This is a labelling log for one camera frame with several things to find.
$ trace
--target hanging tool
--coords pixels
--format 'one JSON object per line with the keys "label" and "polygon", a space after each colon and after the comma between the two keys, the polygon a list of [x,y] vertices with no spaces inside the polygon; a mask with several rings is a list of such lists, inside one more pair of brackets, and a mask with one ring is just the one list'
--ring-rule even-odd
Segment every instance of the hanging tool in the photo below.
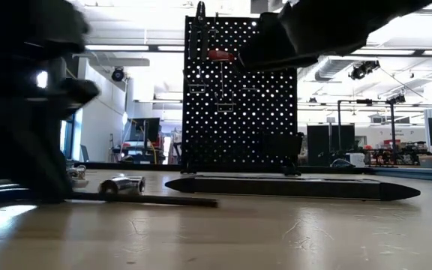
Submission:
{"label": "hanging tool", "polygon": [[231,91],[231,99],[229,103],[221,102],[224,99],[224,62],[234,62],[236,60],[235,56],[232,53],[224,52],[220,50],[210,50],[208,52],[209,60],[213,62],[219,62],[220,63],[220,69],[221,69],[221,98],[218,97],[218,93],[214,93],[214,97],[216,98],[216,106],[217,111],[219,113],[229,113],[234,111],[234,92]]}
{"label": "hanging tool", "polygon": [[191,24],[189,37],[189,56],[191,59],[206,60],[208,55],[208,24],[206,22],[206,8],[203,1],[199,1],[196,16]]}
{"label": "hanging tool", "polygon": [[198,76],[201,83],[190,83],[188,78],[185,76],[185,71],[183,70],[184,81],[187,83],[187,86],[189,86],[189,92],[191,94],[206,93],[206,87],[209,86],[204,82],[203,76],[201,75],[201,68],[198,68]]}
{"label": "hanging tool", "polygon": [[215,29],[215,26],[216,26],[216,19],[217,19],[218,17],[219,17],[219,13],[216,12],[216,15],[214,16],[213,26],[211,27],[211,29],[208,30],[208,33],[209,33],[209,32],[213,32],[213,33],[214,33],[214,34],[213,34],[213,38],[214,38],[214,39],[216,39],[216,34],[219,33],[219,30]]}

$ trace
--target window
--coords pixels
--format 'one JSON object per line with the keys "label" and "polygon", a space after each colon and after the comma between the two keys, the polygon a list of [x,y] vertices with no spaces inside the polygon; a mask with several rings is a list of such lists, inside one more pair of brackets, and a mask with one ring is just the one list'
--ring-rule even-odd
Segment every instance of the window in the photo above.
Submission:
{"label": "window", "polygon": [[63,153],[66,149],[66,128],[68,128],[68,123],[66,121],[61,121],[61,131],[59,132],[59,148]]}

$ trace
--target table surface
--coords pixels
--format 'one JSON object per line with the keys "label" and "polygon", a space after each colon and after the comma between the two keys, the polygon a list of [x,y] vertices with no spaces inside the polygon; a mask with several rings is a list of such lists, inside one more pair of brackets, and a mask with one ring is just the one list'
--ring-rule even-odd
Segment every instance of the table surface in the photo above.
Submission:
{"label": "table surface", "polygon": [[432,181],[324,175],[422,192],[396,202],[182,194],[164,187],[176,172],[89,169],[88,189],[119,173],[145,176],[147,194],[218,198],[220,208],[105,202],[0,208],[0,269],[432,269]]}

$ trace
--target robotic arm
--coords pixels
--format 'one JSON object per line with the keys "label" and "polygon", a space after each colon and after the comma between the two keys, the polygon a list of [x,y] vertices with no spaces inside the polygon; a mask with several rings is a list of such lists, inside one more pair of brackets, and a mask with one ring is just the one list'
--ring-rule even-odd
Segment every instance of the robotic arm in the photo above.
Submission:
{"label": "robotic arm", "polygon": [[[89,81],[61,79],[51,64],[81,53],[89,27],[64,0],[0,1],[0,27],[0,177],[37,197],[62,200],[72,187],[53,134],[99,90]],[[47,89],[34,80],[42,70],[59,77]]]}
{"label": "robotic arm", "polygon": [[345,56],[366,45],[371,32],[432,0],[288,1],[278,13],[262,13],[259,34],[239,52],[246,71],[303,68],[319,56]]}

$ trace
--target metal stand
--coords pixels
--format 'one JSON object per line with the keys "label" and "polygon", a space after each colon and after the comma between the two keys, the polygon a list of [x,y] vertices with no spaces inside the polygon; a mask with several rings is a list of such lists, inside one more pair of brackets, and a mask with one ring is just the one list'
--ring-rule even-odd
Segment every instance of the metal stand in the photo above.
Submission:
{"label": "metal stand", "polygon": [[143,155],[146,156],[146,154],[148,153],[149,121],[145,120],[144,123],[142,123],[142,126],[144,128],[144,130],[142,131],[142,139],[144,140],[144,142],[142,144],[144,147]]}
{"label": "metal stand", "polygon": [[387,100],[387,101],[376,101],[376,100],[338,100],[337,101],[337,134],[338,134],[338,150],[342,151],[341,149],[341,103],[347,102],[349,104],[356,103],[356,104],[388,104],[389,109],[391,110],[391,142],[392,142],[392,153],[391,157],[393,160],[393,164],[398,164],[398,155],[396,154],[396,127],[395,127],[395,102],[393,100]]}

